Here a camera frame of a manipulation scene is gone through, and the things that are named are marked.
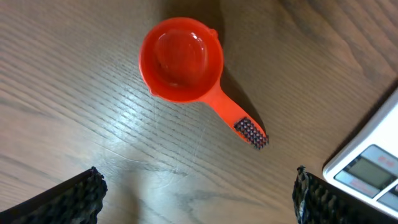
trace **white scale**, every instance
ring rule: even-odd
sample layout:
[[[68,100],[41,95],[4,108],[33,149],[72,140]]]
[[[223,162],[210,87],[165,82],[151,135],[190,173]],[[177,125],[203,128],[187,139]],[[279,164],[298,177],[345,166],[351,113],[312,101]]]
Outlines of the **white scale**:
[[[398,89],[324,168],[327,182],[398,219]]]

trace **measuring cup handle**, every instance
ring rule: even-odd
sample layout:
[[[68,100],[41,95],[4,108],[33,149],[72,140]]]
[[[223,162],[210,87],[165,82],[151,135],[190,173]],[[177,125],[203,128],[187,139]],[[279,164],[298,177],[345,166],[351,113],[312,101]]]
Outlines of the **measuring cup handle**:
[[[230,97],[228,97],[221,87],[214,88],[209,92],[208,96],[203,100],[216,111],[218,116],[243,140],[251,142],[250,139],[245,137],[241,132],[236,130],[235,125],[244,118],[249,119],[257,130],[264,136],[265,144],[268,143],[268,135],[261,126],[250,117],[238,104],[236,104]]]

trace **wood grain surface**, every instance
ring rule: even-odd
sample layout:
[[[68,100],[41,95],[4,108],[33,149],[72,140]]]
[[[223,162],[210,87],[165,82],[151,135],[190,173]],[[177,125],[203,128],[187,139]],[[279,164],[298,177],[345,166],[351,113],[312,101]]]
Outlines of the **wood grain surface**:
[[[95,166],[109,187],[100,223],[295,223],[296,168],[321,177],[398,79],[395,0],[0,6],[0,210]],[[149,94],[139,47],[174,16],[218,30],[223,88],[257,110],[268,147],[204,104]]]

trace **textured black grip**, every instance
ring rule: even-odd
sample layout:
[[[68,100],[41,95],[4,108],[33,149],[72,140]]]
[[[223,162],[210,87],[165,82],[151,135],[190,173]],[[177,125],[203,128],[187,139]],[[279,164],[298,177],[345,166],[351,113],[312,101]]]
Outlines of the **textured black grip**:
[[[249,118],[243,118],[234,125],[234,129],[241,133],[255,149],[262,149],[268,144],[268,136],[264,136]]]
[[[1,223],[96,223],[107,187],[91,169],[0,213]]]
[[[303,166],[297,171],[293,202],[299,224],[397,223],[397,220],[306,172]]]

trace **orange measuring cup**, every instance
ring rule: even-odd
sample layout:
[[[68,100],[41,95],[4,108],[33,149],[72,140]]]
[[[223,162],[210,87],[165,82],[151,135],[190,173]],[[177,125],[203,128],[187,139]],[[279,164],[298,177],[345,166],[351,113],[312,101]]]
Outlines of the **orange measuring cup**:
[[[217,31],[186,17],[157,24],[139,53],[141,76],[151,94],[172,103],[204,102],[243,140],[261,149],[268,135],[222,91],[223,66]]]

